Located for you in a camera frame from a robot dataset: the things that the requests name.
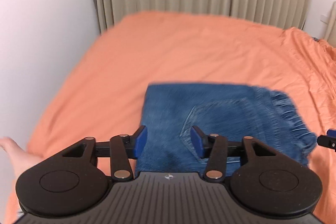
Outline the beige upholstered headboard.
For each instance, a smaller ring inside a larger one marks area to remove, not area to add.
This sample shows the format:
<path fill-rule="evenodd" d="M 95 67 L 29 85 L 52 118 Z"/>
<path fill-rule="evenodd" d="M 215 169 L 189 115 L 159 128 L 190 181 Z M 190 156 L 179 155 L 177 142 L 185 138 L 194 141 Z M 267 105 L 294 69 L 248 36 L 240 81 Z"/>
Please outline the beige upholstered headboard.
<path fill-rule="evenodd" d="M 330 45 L 335 47 L 335 44 L 336 44 L 336 2 L 333 3 L 331 13 L 329 16 L 329 21 L 327 23 L 327 28 L 326 28 L 323 39 L 326 40 Z"/>

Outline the white wall socket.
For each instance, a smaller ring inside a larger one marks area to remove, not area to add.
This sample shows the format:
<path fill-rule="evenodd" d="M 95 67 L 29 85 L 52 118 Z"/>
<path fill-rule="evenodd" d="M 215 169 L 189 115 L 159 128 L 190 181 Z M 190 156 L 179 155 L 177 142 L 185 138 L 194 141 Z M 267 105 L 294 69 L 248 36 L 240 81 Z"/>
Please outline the white wall socket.
<path fill-rule="evenodd" d="M 328 24 L 329 18 L 325 15 L 320 16 L 320 21 L 323 22 L 324 24 Z"/>

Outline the blue denim jeans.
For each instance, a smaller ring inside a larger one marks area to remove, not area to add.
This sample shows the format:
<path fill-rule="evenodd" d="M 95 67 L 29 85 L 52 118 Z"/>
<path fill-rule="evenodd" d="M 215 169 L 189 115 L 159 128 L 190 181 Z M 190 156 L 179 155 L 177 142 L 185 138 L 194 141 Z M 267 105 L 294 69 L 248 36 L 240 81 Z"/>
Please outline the blue denim jeans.
<path fill-rule="evenodd" d="M 207 160 L 195 152 L 193 126 L 230 141 L 255 137 L 302 165 L 317 144 L 287 94 L 258 86 L 149 85 L 141 124 L 148 133 L 136 172 L 203 173 Z"/>

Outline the orange bed sheet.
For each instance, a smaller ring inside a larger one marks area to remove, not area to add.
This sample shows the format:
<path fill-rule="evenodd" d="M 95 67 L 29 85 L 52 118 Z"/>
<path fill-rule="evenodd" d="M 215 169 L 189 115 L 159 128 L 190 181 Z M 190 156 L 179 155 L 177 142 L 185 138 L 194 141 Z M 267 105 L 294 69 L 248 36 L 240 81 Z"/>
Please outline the orange bed sheet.
<path fill-rule="evenodd" d="M 141 12 L 100 36 L 40 119 L 27 146 L 49 157 L 90 135 L 139 125 L 151 83 L 264 86 L 287 93 L 308 128 L 335 127 L 335 49 L 296 28 L 221 16 Z"/>

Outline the bare foot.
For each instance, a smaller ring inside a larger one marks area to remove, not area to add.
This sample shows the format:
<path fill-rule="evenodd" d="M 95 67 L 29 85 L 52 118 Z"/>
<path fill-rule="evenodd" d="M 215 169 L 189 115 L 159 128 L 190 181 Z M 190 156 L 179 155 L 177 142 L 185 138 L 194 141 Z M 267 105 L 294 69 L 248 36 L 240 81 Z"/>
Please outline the bare foot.
<path fill-rule="evenodd" d="M 21 147 L 19 147 L 19 145 L 11 138 L 1 138 L 0 143 L 3 150 L 9 156 L 15 178 L 19 178 L 23 172 L 43 161 L 42 157 L 30 154 L 21 149 Z"/>

